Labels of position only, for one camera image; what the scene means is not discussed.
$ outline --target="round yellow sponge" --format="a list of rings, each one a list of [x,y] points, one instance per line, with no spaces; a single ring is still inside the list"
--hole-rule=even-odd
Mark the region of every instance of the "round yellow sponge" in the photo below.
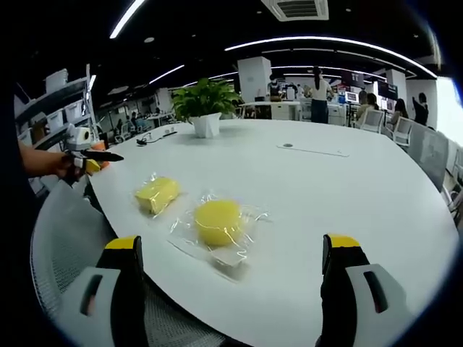
[[[195,210],[200,238],[209,246],[226,246],[242,232],[239,205],[233,200],[208,201]]]

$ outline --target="plastic wrap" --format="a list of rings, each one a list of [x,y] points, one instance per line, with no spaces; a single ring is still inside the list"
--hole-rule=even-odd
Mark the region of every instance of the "plastic wrap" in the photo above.
[[[169,241],[193,257],[206,261],[213,258],[233,267],[247,258],[258,221],[267,217],[259,207],[206,192],[177,218]]]
[[[179,193],[180,185],[177,181],[154,173],[134,196],[143,213],[157,216],[178,197]]]

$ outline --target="ceiling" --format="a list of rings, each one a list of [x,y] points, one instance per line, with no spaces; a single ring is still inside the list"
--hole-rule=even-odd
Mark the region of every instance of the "ceiling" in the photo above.
[[[238,59],[257,55],[270,59],[272,66],[321,65],[375,72],[394,64],[407,69],[407,76],[428,77],[395,56],[346,43],[291,40],[224,51],[254,40],[296,35],[358,40],[411,59],[433,53],[426,30],[416,24],[400,0],[387,1],[383,7],[371,0],[341,4],[328,0],[329,21],[296,22],[279,22],[260,0],[146,0],[119,36],[109,39],[131,3],[42,0],[22,5],[19,1],[10,31],[15,77],[26,93],[32,98],[40,96],[43,79],[59,69],[67,68],[70,80],[82,77],[85,64],[90,63],[91,73],[97,75],[93,100],[98,107],[152,95],[159,87],[183,86],[201,77],[233,72]],[[144,43],[148,37],[155,40]],[[141,87],[183,64],[184,68]],[[426,67],[436,70],[433,65]],[[278,70],[281,74],[301,72],[307,71]],[[108,95],[125,85],[129,86],[126,92]]]

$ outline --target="potted plant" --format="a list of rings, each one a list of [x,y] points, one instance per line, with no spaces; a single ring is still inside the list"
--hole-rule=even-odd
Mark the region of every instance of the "potted plant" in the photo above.
[[[218,134],[218,120],[223,113],[234,112],[234,101],[241,98],[232,92],[227,81],[201,79],[196,86],[174,92],[172,102],[180,121],[195,126],[198,137],[214,137]]]

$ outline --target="air conditioning vent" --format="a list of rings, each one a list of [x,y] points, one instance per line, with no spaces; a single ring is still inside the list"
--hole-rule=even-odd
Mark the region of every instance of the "air conditioning vent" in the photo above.
[[[281,22],[329,20],[328,0],[261,0]]]

